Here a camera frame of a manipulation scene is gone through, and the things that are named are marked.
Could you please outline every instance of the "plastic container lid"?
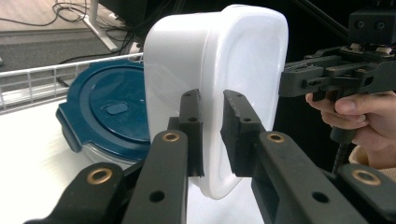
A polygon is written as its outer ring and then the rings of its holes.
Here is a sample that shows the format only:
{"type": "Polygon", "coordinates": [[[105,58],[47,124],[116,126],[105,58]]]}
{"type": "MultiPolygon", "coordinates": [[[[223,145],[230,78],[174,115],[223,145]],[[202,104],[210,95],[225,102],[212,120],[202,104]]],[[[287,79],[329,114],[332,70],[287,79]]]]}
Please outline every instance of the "plastic container lid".
{"type": "Polygon", "coordinates": [[[95,154],[132,164],[149,152],[146,108],[143,65],[118,60],[82,72],[56,116],[72,150],[89,145],[95,154]]]}
{"type": "Polygon", "coordinates": [[[204,195],[220,199],[240,181],[219,133],[223,92],[246,95],[265,129],[272,130],[287,45],[286,19],[263,7],[169,16],[149,31],[144,49],[150,136],[178,116],[181,94],[200,90],[205,177],[196,184],[204,195]]]}

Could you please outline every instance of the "finger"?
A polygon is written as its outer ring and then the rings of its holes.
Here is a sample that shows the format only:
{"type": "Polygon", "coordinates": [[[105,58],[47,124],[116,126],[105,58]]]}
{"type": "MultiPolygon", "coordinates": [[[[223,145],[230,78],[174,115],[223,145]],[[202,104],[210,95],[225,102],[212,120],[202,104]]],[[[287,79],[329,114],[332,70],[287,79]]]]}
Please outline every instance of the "finger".
{"type": "Polygon", "coordinates": [[[394,116],[396,94],[388,91],[379,94],[356,94],[339,99],[335,110],[341,114],[359,115],[375,113],[379,116],[394,116]]]}
{"type": "Polygon", "coordinates": [[[313,94],[308,93],[305,96],[305,100],[309,105],[314,107],[316,110],[332,113],[334,111],[334,102],[330,101],[329,99],[324,99],[321,101],[313,101],[313,94]]]}
{"type": "Polygon", "coordinates": [[[322,119],[325,123],[332,127],[352,130],[358,129],[369,124],[366,116],[342,116],[334,113],[321,112],[322,119]]]}
{"type": "Polygon", "coordinates": [[[383,136],[378,134],[372,127],[364,126],[356,131],[352,140],[353,144],[364,146],[370,150],[377,150],[383,148],[383,145],[388,141],[383,136]]]}

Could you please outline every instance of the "white table surface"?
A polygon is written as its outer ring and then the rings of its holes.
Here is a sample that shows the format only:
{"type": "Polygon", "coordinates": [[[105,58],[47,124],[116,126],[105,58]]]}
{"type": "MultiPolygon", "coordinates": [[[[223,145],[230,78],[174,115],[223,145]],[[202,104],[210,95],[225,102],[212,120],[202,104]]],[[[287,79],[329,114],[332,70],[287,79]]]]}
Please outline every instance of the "white table surface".
{"type": "MultiPolygon", "coordinates": [[[[0,223],[46,217],[80,170],[92,164],[73,152],[55,117],[55,102],[0,116],[0,223]]],[[[190,185],[187,223],[263,223],[250,179],[221,200],[190,185]]]]}

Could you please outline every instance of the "blue container lid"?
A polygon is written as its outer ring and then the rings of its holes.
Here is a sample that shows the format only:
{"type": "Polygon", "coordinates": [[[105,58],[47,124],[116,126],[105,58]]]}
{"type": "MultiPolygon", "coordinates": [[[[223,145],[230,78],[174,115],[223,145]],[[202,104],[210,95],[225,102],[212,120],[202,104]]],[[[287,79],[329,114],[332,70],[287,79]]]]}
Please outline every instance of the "blue container lid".
{"type": "Polygon", "coordinates": [[[73,151],[94,144],[118,159],[145,159],[149,124],[143,65],[128,60],[93,63],[70,86],[56,117],[73,151]]]}

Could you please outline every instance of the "black metal bracket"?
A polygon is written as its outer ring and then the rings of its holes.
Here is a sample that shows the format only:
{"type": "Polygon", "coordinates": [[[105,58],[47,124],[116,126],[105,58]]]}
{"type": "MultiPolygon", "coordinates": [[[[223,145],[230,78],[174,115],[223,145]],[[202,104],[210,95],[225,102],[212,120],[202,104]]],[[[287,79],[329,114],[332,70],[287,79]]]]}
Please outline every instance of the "black metal bracket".
{"type": "MultiPolygon", "coordinates": [[[[378,50],[381,46],[358,45],[358,48],[318,50],[296,63],[287,63],[282,72],[279,96],[294,97],[313,92],[314,101],[336,91],[333,100],[357,93],[395,91],[396,53],[378,50]]],[[[332,172],[344,163],[348,145],[356,130],[333,127],[330,138],[340,144],[332,172]]]]}
{"type": "Polygon", "coordinates": [[[48,217],[25,223],[114,223],[126,195],[121,168],[113,163],[96,163],[78,173],[48,217]]]}
{"type": "Polygon", "coordinates": [[[224,95],[221,136],[233,172],[253,178],[265,223],[396,221],[393,181],[361,165],[343,166],[337,175],[324,174],[290,137],[265,131],[243,94],[224,95]]]}
{"type": "Polygon", "coordinates": [[[187,135],[158,133],[121,223],[186,223],[187,135]]]}
{"type": "Polygon", "coordinates": [[[192,90],[181,95],[179,116],[168,123],[168,130],[180,130],[189,137],[189,176],[205,175],[201,117],[201,96],[199,90],[192,90]]]}

